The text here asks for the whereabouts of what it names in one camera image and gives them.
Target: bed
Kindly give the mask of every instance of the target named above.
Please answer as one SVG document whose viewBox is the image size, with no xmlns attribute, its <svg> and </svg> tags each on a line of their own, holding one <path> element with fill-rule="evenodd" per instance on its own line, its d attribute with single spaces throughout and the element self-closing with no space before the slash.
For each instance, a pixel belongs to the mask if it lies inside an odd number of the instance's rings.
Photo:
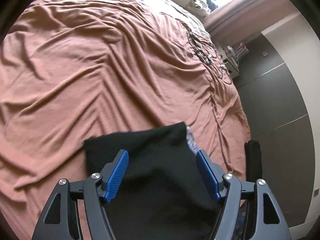
<svg viewBox="0 0 320 240">
<path fill-rule="evenodd" d="M 90 137 L 184 121 L 245 179 L 250 130 L 222 63 L 198 18 L 171 0 L 34 0 L 0 47 L 0 210 L 18 239 L 31 239 L 59 179 L 87 177 Z"/>
</svg>

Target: blue textured pad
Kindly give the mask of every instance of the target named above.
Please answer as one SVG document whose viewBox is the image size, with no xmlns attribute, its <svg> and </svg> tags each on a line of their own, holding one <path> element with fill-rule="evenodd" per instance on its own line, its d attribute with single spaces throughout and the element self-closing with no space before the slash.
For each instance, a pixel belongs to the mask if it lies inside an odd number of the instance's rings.
<svg viewBox="0 0 320 240">
<path fill-rule="evenodd" d="M 107 203 L 110 203 L 111 199 L 116 197 L 128 164 L 129 154 L 127 151 L 124 151 L 107 182 L 107 191 L 104 196 Z"/>
<path fill-rule="evenodd" d="M 196 163 L 209 196 L 218 201 L 221 198 L 218 181 L 200 151 L 197 152 Z"/>
</svg>

